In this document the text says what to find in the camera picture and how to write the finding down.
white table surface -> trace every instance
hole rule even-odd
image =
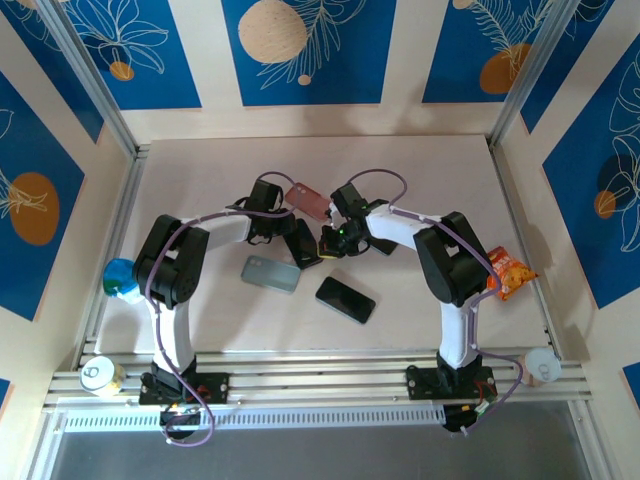
[[[216,212],[248,195],[255,178],[280,170],[327,196],[367,168],[402,174],[409,191],[398,206],[427,214],[466,215],[485,249],[503,245],[521,255],[505,200],[482,136],[269,138],[158,141],[151,145],[121,256],[135,259],[156,217]],[[289,186],[278,177],[267,178]],[[392,198],[397,179],[370,174],[355,181],[372,201]],[[320,224],[303,214],[319,237]],[[296,291],[280,293],[246,284],[240,273],[251,254],[293,263],[284,240],[252,247],[231,244],[208,254],[191,300],[196,351],[309,351],[435,349],[439,303],[429,292],[414,251],[391,257],[371,250],[356,258],[325,260],[304,270]],[[314,294],[332,275],[373,298],[377,308],[359,325],[320,304]],[[547,345],[544,316],[532,287],[504,303],[484,301],[481,347]],[[97,350],[151,353],[151,319],[144,304],[109,299]]]

can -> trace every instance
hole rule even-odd
[[[121,365],[99,356],[89,360],[80,372],[82,388],[100,397],[111,397],[122,390],[126,372]]]

blue poster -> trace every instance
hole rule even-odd
[[[520,113],[529,132],[564,82],[614,0],[582,0]]]
[[[5,406],[5,400],[8,400],[10,383],[4,378],[0,378],[0,417],[2,416],[2,410]]]
[[[0,10],[95,143],[104,120],[44,26],[33,0],[0,0]]]
[[[631,394],[640,408],[640,363],[627,365],[622,369],[624,376],[627,378]]]
[[[0,307],[33,320],[84,173],[0,74]]]
[[[395,0],[223,0],[244,106],[380,103]]]
[[[613,0],[582,1],[559,46],[569,51],[556,49],[555,70],[543,77],[543,81],[551,78],[551,84],[538,87],[548,90],[546,96],[553,90],[549,101],[591,38],[608,2]],[[553,0],[450,0],[422,101],[503,101],[553,4]],[[570,45],[571,37],[575,44]],[[546,96],[536,92],[532,102],[544,103]]]
[[[168,0],[62,5],[122,110],[201,106]]]
[[[551,152],[544,170],[598,307],[638,288],[640,36]]]

black smartphone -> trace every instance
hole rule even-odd
[[[316,298],[332,309],[364,325],[376,302],[333,277],[327,277],[316,292]]]
[[[318,256],[318,243],[303,219],[296,220],[296,229],[285,235],[284,241],[300,270],[322,262]]]
[[[369,245],[377,252],[386,255],[387,257],[393,253],[398,244],[391,240],[383,240],[381,238],[370,238]]]

white wall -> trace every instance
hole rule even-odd
[[[622,374],[640,361],[640,290],[597,309],[542,164],[640,33],[639,12],[637,0],[616,0],[532,135],[518,119],[502,151],[554,324],[567,356],[584,362],[596,414],[626,479],[640,472],[640,411]]]
[[[221,0],[170,0],[202,109],[129,110],[123,116],[139,143],[176,138],[489,133],[502,102],[422,104],[449,1],[397,1],[380,105],[245,108]]]
[[[0,378],[13,392],[0,421],[0,478],[18,475],[51,374],[73,352],[83,310],[98,279],[129,160],[105,128],[94,144],[0,14],[0,68],[85,173],[37,320],[0,308]]]

